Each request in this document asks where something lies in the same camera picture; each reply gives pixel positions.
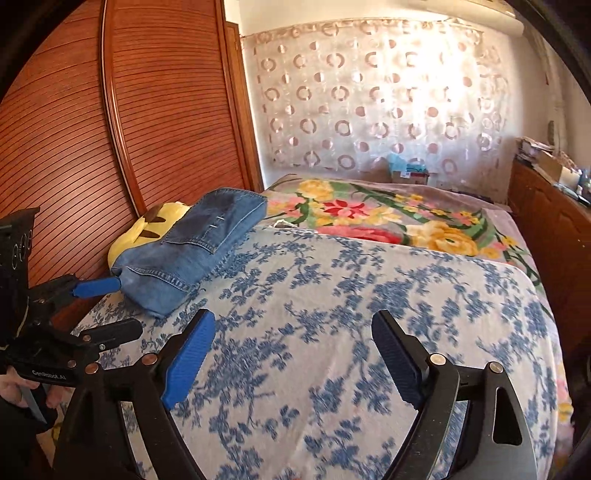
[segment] metal screw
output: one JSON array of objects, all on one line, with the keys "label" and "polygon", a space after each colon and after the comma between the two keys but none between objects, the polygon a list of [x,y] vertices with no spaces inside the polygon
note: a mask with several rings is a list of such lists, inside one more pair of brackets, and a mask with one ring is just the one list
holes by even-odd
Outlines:
[{"label": "metal screw", "polygon": [[503,366],[499,362],[491,362],[489,368],[496,374],[503,373]]},{"label": "metal screw", "polygon": [[158,355],[155,353],[146,353],[142,357],[142,363],[144,365],[154,365],[158,361]]},{"label": "metal screw", "polygon": [[86,365],[86,368],[84,369],[84,372],[86,372],[88,375],[94,375],[98,371],[99,371],[99,364],[88,364],[88,365]]},{"label": "metal screw", "polygon": [[429,360],[434,365],[445,365],[446,363],[445,357],[440,353],[432,354],[432,356],[429,357]]}]

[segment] blue floral bedspread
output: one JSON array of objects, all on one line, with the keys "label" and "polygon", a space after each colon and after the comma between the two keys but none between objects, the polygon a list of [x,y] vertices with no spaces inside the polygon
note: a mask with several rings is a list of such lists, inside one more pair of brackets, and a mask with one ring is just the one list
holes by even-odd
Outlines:
[{"label": "blue floral bedspread", "polygon": [[[104,367],[159,351],[197,309],[217,318],[213,348],[173,417],[210,479],[381,479],[415,418],[371,338],[388,309],[430,352],[512,379],[546,478],[557,425],[556,326],[512,266],[426,249],[256,227],[230,268],[206,279],[167,320],[120,294],[78,330],[136,316],[141,340],[105,352]],[[445,476],[461,429],[458,404],[434,470]],[[156,478],[131,405],[126,423],[139,467]]]}]

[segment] floral blanket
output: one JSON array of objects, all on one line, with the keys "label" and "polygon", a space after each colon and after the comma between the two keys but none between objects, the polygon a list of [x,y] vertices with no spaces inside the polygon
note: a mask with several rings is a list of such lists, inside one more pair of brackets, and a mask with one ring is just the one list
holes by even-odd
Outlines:
[{"label": "floral blanket", "polygon": [[[158,352],[197,309],[216,336],[174,421],[209,479],[379,479],[416,411],[400,398],[372,340],[372,315],[457,364],[503,363],[545,479],[557,436],[556,325],[517,268],[386,243],[257,226],[233,263],[168,319],[106,296],[77,328],[135,316],[141,339],[102,354],[105,368]],[[458,404],[433,478],[461,431]],[[144,478],[154,479],[130,405],[124,416]]]},{"label": "floral blanket", "polygon": [[[327,180],[289,174],[264,192],[267,217],[319,233],[408,245],[513,265],[532,281],[544,315],[554,321],[540,276],[517,225],[501,207],[427,186]],[[554,339],[557,358],[560,342]],[[572,403],[562,363],[558,371],[560,432],[556,465],[572,447]]]}]

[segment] human hand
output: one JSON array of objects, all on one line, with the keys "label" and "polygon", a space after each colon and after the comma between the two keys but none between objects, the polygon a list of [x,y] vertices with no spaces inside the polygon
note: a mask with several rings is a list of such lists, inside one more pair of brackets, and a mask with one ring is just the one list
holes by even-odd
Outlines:
[{"label": "human hand", "polygon": [[[19,387],[27,387],[31,390],[39,387],[39,382],[25,380],[21,377],[14,367],[8,367],[5,375],[0,375],[0,397],[17,407],[27,408],[27,402],[22,397]],[[72,389],[52,385],[47,392],[46,405],[48,408],[56,408],[66,393]]]}]

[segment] finger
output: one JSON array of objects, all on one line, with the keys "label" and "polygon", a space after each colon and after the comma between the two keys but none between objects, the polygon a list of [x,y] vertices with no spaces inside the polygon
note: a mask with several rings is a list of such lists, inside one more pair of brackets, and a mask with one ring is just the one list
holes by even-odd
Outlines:
[{"label": "finger", "polygon": [[21,390],[14,383],[4,383],[0,385],[0,397],[9,403],[18,407],[26,407],[27,402],[22,397]]},{"label": "finger", "polygon": [[66,393],[67,390],[65,387],[52,385],[49,389],[49,392],[47,392],[47,400],[45,401],[47,408],[57,408],[57,406],[66,396]]},{"label": "finger", "polygon": [[12,365],[8,367],[6,370],[5,381],[13,382],[16,383],[16,385],[27,387],[32,390],[35,390],[39,386],[39,382],[34,382],[33,380],[25,380],[23,377],[21,377]]}]

